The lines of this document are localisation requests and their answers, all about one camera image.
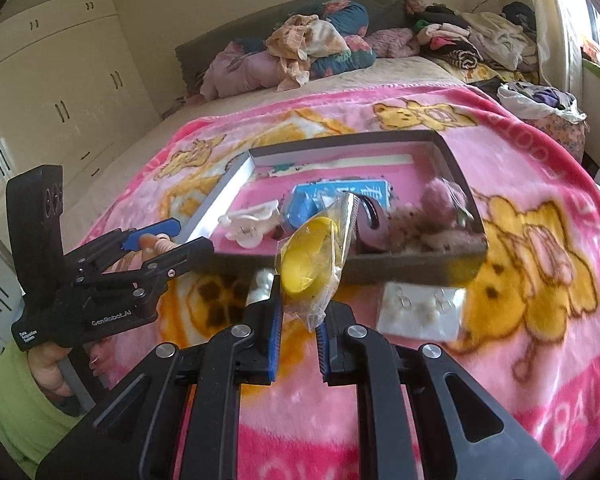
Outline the green left sleeve forearm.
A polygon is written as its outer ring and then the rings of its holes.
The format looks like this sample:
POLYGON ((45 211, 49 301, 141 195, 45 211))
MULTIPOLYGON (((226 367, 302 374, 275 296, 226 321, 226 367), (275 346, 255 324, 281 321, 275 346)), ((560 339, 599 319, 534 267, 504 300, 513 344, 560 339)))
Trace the green left sleeve forearm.
POLYGON ((52 400, 38 388, 27 352, 11 342, 0 354, 0 473, 35 477, 45 456, 83 418, 74 396, 52 400))

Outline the left hand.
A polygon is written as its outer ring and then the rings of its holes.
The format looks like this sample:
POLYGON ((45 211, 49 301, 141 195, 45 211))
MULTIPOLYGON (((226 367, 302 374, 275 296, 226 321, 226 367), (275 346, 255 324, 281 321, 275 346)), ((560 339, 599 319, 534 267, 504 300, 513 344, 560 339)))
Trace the left hand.
POLYGON ((27 352, 27 364, 33 380, 42 393, 52 400, 73 396, 73 391, 58 365, 70 351, 70 348, 46 342, 27 352))

